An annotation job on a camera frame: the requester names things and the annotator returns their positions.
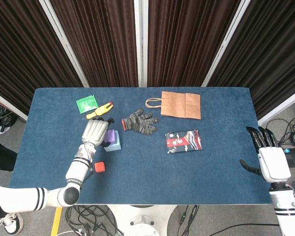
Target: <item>brown curtain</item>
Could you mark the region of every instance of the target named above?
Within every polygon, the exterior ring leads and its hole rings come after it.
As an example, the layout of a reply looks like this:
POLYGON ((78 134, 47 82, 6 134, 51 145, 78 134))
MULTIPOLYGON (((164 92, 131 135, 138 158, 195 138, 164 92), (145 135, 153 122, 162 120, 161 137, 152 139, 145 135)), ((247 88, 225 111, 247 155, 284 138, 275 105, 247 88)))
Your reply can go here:
POLYGON ((51 0, 91 87, 138 86, 133 0, 51 0))
POLYGON ((239 0, 150 0, 148 86, 201 86, 239 0))
POLYGON ((258 118, 295 93, 295 0, 253 0, 209 86, 251 89, 258 118))
POLYGON ((81 87, 38 1, 0 1, 0 95, 27 114, 36 88, 81 87))

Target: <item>red cube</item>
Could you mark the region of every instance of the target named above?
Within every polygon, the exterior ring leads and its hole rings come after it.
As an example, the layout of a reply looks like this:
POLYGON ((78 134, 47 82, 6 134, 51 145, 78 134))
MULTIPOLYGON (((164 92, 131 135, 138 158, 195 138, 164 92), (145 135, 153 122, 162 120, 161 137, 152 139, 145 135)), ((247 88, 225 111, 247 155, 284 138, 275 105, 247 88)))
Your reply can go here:
POLYGON ((97 173, 104 172, 105 171, 105 164, 104 164, 104 162, 101 161, 101 162, 95 163, 95 171, 97 173))

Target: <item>yellow toy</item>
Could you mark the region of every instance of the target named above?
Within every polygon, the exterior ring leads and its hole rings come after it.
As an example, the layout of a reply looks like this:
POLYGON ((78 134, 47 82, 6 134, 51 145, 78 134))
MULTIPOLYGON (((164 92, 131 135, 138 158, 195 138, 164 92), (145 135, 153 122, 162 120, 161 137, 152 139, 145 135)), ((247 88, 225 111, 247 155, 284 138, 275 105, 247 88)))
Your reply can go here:
POLYGON ((96 116, 101 116, 102 114, 105 114, 106 112, 109 112, 110 109, 113 108, 113 103, 110 101, 109 103, 99 107, 99 108, 96 108, 95 111, 93 111, 92 113, 88 114, 87 115, 87 119, 92 119, 93 117, 96 117, 96 116))

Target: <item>green box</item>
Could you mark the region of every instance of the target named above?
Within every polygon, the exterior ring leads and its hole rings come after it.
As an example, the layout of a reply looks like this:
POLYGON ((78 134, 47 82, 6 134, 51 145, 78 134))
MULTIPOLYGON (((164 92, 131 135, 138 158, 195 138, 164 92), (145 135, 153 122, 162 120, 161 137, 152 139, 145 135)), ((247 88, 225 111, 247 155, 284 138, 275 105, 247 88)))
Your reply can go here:
POLYGON ((98 104, 94 95, 90 95, 88 97, 77 100, 77 105, 78 105, 80 114, 98 108, 98 104))

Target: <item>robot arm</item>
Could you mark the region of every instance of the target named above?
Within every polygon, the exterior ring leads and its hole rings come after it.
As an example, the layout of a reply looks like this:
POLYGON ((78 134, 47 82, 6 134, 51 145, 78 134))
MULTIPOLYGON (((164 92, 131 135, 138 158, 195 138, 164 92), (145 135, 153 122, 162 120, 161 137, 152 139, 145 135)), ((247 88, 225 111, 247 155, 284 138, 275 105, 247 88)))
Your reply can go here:
POLYGON ((113 119, 89 120, 80 145, 66 175, 67 185, 63 188, 4 188, 0 187, 0 207, 7 213, 41 210, 45 207, 69 207, 77 203, 88 170, 91 170, 95 148, 103 143, 104 135, 113 119))
POLYGON ((271 184, 269 194, 281 232, 284 236, 295 236, 295 196, 293 189, 285 183, 291 177, 289 165, 274 134, 268 129, 259 129, 262 135, 257 129, 247 127, 260 168, 248 166, 244 160, 240 160, 240 163, 245 170, 262 175, 271 184))

